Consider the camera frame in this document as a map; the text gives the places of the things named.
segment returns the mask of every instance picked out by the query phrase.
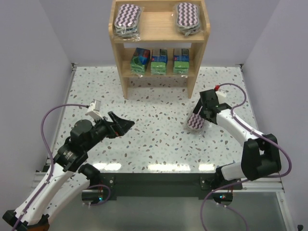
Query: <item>speckled table surface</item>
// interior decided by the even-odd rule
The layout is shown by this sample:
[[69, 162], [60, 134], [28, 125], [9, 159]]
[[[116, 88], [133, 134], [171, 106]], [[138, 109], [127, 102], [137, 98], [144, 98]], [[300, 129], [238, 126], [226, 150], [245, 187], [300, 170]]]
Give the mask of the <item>speckled table surface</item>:
[[[123, 137], [104, 139], [88, 152], [88, 163], [101, 172], [214, 172], [217, 166], [238, 162], [242, 147], [225, 129], [207, 124], [194, 133], [185, 127], [188, 114], [199, 93], [215, 85], [232, 82], [245, 87], [238, 67], [201, 67], [193, 96], [187, 98], [186, 79], [130, 78], [128, 100], [123, 98], [116, 67], [78, 67], [68, 103], [89, 104], [102, 101], [101, 114], [113, 111], [136, 122]], [[233, 106], [243, 100], [242, 93], [225, 86], [226, 102]], [[250, 102], [236, 110], [238, 116], [256, 127]], [[54, 155], [80, 119], [89, 119], [86, 110], [67, 107], [56, 140]]]

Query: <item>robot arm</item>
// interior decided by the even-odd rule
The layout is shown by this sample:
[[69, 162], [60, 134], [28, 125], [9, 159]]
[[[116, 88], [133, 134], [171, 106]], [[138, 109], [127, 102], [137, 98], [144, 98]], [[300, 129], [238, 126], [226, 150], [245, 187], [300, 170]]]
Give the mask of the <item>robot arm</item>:
[[199, 115], [201, 118], [225, 128], [243, 146], [241, 162], [216, 168], [212, 188], [218, 188], [223, 181], [247, 178], [256, 180], [261, 177], [279, 172], [281, 162], [278, 148], [263, 141], [261, 138], [244, 129], [234, 118], [257, 135], [264, 136], [277, 143], [272, 134], [265, 135], [255, 130], [235, 113], [231, 114], [231, 107], [226, 103], [219, 103], [219, 94], [216, 90], [206, 90], [200, 93], [199, 105], [202, 106]]
[[93, 125], [89, 120], [79, 120], [75, 123], [70, 137], [65, 140], [64, 145], [59, 148], [53, 159], [53, 171], [50, 167], [36, 189], [15, 211], [9, 210], [4, 214], [3, 219], [7, 223], [14, 226], [19, 218], [17, 230], [48, 230], [50, 215], [43, 213], [62, 185], [75, 174], [82, 173], [87, 177], [87, 181], [80, 184], [80, 187], [74, 188], [64, 195], [67, 198], [67, 195], [75, 195], [86, 189], [90, 184], [89, 179], [99, 174], [99, 170], [89, 164], [80, 167], [88, 158], [87, 152], [106, 137], [113, 139], [125, 135], [135, 124], [133, 121], [117, 117], [113, 112], [108, 113], [112, 122], [107, 121], [99, 113], [100, 104], [100, 101], [94, 100], [87, 111], [94, 119], [95, 124]]

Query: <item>white wall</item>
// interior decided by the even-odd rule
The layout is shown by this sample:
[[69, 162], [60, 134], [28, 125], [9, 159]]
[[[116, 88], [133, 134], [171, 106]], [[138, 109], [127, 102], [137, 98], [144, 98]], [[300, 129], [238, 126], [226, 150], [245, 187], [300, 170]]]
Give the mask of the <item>white wall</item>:
[[[40, 0], [69, 60], [115, 64], [108, 35], [112, 0]], [[203, 64], [243, 64], [279, 0], [206, 0], [211, 35]]]
[[[46, 161], [40, 122], [64, 101], [71, 64], [39, 0], [6, 0], [0, 7], [0, 217], [27, 197]], [[48, 118], [48, 141], [59, 113]], [[0, 219], [0, 230], [10, 227]]]
[[275, 134], [292, 159], [293, 170], [282, 182], [295, 223], [303, 224], [305, 230], [308, 227], [307, 10], [307, 0], [280, 0], [243, 69], [260, 129]]

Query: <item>shelf leg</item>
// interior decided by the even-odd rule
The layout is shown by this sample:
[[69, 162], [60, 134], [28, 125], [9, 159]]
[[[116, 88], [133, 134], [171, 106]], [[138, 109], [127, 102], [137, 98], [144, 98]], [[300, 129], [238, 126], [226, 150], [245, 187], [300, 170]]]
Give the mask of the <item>shelf leg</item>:
[[111, 42], [112, 45], [112, 50], [114, 52], [114, 56], [115, 56], [115, 63], [116, 63], [116, 67], [117, 67], [117, 71], [119, 73], [119, 78], [120, 78], [120, 82], [121, 82], [121, 86], [122, 86], [122, 91], [123, 91], [123, 96], [124, 99], [128, 98], [128, 80], [129, 78], [124, 78], [122, 76], [122, 70], [121, 67], [123, 65], [123, 55], [124, 55], [124, 44], [123, 43], [114, 43]]
[[198, 77], [198, 72], [200, 69], [200, 65], [203, 59], [205, 47], [205, 43], [192, 43], [191, 45], [191, 51], [193, 52], [193, 61], [194, 61], [194, 72], [195, 76], [191, 76], [187, 78], [187, 92], [188, 92], [188, 98], [190, 99], [193, 95], [193, 88], [196, 84], [196, 80]]
[[124, 99], [128, 99], [128, 83], [129, 83], [129, 78], [123, 78], [121, 75], [119, 75], [120, 81], [121, 81], [121, 86], [122, 86], [122, 91], [123, 91], [123, 96]]
[[188, 92], [188, 99], [191, 99], [193, 95], [193, 88], [196, 84], [197, 76], [192, 76], [187, 78], [187, 92]]

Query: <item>boxed item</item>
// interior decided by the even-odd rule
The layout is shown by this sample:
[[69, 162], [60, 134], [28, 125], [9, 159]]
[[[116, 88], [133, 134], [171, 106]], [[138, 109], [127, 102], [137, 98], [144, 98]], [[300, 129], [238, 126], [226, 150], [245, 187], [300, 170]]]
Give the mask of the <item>boxed item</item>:
[[173, 52], [173, 73], [188, 74], [189, 70], [189, 50], [176, 48]]
[[150, 61], [150, 50], [136, 48], [130, 61], [130, 70], [133, 74], [144, 75]]
[[153, 49], [151, 58], [151, 74], [165, 75], [167, 73], [168, 53], [165, 49]]

